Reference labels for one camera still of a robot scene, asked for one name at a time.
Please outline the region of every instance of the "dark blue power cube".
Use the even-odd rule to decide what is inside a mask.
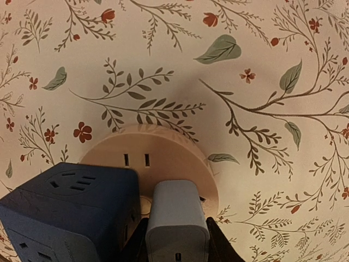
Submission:
[[[105,262],[140,215],[137,173],[60,163],[0,200],[2,221],[25,262]]]

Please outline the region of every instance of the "round wall socket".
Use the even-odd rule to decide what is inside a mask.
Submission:
[[[190,180],[206,217],[218,212],[218,190],[205,155],[189,139],[162,126],[126,127],[91,148],[80,163],[131,168],[139,176],[141,210],[149,215],[155,186],[165,180]]]

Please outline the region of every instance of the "wall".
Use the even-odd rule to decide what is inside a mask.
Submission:
[[[207,154],[216,220],[246,261],[347,261],[348,1],[0,7],[1,195],[155,123]]]

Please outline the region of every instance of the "outlet socket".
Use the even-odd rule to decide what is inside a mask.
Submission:
[[[137,171],[143,217],[148,217],[155,186],[165,180],[193,182],[205,216],[217,215],[218,190],[206,156],[174,130],[150,124],[126,127],[92,147],[80,163]]]
[[[55,252],[48,246],[31,240],[13,230],[8,234],[20,258],[26,258],[26,262],[58,262]]]
[[[100,177],[76,169],[57,173],[46,181],[48,190],[55,195],[78,195],[98,186]]]

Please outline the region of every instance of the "white charger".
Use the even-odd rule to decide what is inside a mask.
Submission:
[[[149,262],[207,262],[209,231],[193,182],[156,185],[146,245]]]

